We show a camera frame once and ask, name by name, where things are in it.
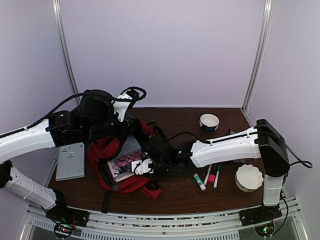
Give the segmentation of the red backpack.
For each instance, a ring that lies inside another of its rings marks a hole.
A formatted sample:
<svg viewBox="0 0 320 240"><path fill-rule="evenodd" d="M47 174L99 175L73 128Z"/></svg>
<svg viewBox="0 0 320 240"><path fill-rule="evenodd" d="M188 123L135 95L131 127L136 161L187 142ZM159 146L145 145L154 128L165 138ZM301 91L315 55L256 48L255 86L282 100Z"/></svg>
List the red backpack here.
<svg viewBox="0 0 320 240"><path fill-rule="evenodd" d="M158 183L151 178L154 173L152 161L142 152L142 146L155 131L140 118L134 120L136 128L124 136L110 135L94 141L86 156L100 186L105 190L101 211L109 210L112 193L129 195L140 191L152 200L162 194Z"/></svg>

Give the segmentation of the pink roses designer book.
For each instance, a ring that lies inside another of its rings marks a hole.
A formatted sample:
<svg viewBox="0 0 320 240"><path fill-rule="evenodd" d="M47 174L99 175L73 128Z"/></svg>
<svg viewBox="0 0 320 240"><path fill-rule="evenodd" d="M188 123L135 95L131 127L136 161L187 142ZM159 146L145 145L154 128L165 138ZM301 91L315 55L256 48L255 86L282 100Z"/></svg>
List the pink roses designer book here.
<svg viewBox="0 0 320 240"><path fill-rule="evenodd" d="M142 151L133 151L126 155L117 157L116 159L107 162L108 169L112 175L112 179L115 182L123 181L136 174L132 172L131 162L149 159Z"/></svg>

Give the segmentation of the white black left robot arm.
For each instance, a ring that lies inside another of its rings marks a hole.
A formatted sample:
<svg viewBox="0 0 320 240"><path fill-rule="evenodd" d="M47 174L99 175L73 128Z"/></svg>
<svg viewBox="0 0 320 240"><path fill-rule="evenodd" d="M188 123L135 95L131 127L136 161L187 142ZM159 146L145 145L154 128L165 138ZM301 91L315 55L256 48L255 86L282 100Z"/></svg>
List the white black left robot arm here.
<svg viewBox="0 0 320 240"><path fill-rule="evenodd" d="M61 222L69 221L72 211L63 193L26 177L11 159L42 149L122 137L135 126L135 120L126 116L127 110L146 95L136 86L126 88L118 97L100 89L87 89L67 97L34 123L1 134L0 187L51 210Z"/></svg>

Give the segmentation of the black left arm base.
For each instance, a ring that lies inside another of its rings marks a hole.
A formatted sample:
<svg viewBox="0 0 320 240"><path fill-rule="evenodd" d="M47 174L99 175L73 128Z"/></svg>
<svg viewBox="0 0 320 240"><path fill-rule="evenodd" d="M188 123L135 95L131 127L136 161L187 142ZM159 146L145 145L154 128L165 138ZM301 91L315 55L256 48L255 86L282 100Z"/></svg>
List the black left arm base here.
<svg viewBox="0 0 320 240"><path fill-rule="evenodd" d="M85 210L68 207L64 198L58 198L56 205L46 210L46 216L52 220L76 227L86 227L90 213Z"/></svg>

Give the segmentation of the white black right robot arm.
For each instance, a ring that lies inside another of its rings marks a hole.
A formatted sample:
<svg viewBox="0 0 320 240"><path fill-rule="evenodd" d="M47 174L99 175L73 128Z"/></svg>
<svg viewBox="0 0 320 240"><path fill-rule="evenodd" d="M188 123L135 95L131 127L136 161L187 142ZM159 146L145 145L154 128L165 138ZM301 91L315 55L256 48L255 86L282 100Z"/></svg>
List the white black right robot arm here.
<svg viewBox="0 0 320 240"><path fill-rule="evenodd" d="M157 164L176 166L193 163L197 168L239 159L262 159L264 165L263 202L256 210L259 220L268 220L280 201L285 175L290 170L286 142L265 119L256 126L223 137L195 138L174 148L161 136L150 138L142 151Z"/></svg>

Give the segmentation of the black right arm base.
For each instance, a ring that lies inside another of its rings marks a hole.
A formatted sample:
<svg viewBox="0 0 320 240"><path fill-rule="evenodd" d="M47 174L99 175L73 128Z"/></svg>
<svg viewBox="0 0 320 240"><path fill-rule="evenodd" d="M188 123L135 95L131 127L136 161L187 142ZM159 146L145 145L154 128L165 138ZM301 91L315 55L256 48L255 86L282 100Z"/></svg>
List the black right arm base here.
<svg viewBox="0 0 320 240"><path fill-rule="evenodd" d="M276 206L258 206L254 208L248 208L239 212L239 218L242 226L256 225L259 223L267 222L280 218L282 211L280 205Z"/></svg>

